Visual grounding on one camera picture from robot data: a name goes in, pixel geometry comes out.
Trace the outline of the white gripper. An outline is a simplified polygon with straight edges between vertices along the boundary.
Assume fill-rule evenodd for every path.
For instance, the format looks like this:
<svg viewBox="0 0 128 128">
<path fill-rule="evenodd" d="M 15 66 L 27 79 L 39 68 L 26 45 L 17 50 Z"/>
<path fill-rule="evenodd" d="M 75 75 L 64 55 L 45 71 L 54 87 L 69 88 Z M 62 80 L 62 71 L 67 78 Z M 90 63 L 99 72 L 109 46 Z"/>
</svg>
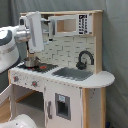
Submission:
<svg viewBox="0 0 128 128">
<path fill-rule="evenodd" d="M 41 52 L 44 50 L 43 33 L 41 27 L 41 14 L 39 12 L 30 12 L 24 16 L 25 25 L 30 31 L 28 41 L 29 52 Z"/>
</svg>

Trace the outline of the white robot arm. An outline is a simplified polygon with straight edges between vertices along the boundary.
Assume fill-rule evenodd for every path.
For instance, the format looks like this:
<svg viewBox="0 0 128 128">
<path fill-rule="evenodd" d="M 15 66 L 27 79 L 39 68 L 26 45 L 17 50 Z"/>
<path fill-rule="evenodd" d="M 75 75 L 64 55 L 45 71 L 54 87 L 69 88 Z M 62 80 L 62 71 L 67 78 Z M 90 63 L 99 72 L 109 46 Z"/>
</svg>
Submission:
<svg viewBox="0 0 128 128">
<path fill-rule="evenodd" d="M 0 74 L 13 67 L 20 59 L 17 42 L 28 42 L 30 53 L 44 49 L 39 12 L 21 16 L 17 26 L 0 28 Z M 11 121 L 0 123 L 0 128 L 37 128 L 37 125 L 29 116 L 21 114 Z"/>
</svg>

